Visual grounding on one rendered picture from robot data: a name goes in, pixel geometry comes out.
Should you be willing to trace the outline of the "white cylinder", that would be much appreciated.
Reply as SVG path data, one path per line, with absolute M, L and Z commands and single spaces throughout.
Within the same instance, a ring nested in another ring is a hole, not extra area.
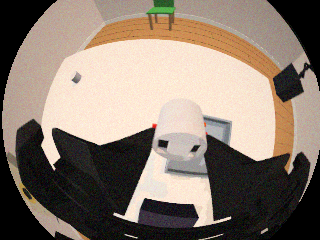
M 200 105 L 189 99 L 173 99 L 161 107 L 152 148 L 169 160 L 197 159 L 207 151 L 207 135 Z

